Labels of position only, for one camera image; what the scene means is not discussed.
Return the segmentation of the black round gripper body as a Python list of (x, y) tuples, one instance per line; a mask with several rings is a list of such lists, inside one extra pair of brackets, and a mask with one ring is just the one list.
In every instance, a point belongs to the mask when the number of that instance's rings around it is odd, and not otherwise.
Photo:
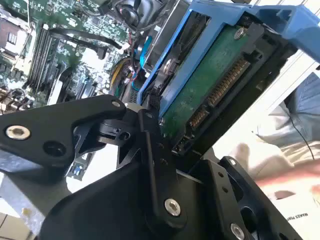
[(124, 166), (58, 202), (45, 218), (40, 240), (211, 240), (202, 183), (177, 173), (185, 227), (152, 232), (145, 215), (139, 165)]

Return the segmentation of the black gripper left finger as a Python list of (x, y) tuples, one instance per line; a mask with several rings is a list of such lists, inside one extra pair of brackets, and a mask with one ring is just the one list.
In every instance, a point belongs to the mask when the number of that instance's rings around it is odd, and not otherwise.
[(100, 95), (2, 115), (0, 170), (40, 184), (59, 182), (77, 157), (104, 144), (119, 147), (112, 185), (134, 172), (143, 217), (150, 226), (183, 228), (187, 214), (176, 168), (160, 134), (160, 103), (151, 98), (133, 111), (112, 95)]

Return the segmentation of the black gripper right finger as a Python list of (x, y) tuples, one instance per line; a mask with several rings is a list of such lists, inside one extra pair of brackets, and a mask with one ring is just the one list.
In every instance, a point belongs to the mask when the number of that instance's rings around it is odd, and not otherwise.
[(282, 216), (253, 179), (233, 159), (204, 159), (197, 178), (206, 190), (211, 221), (219, 240), (299, 240), (300, 235)]

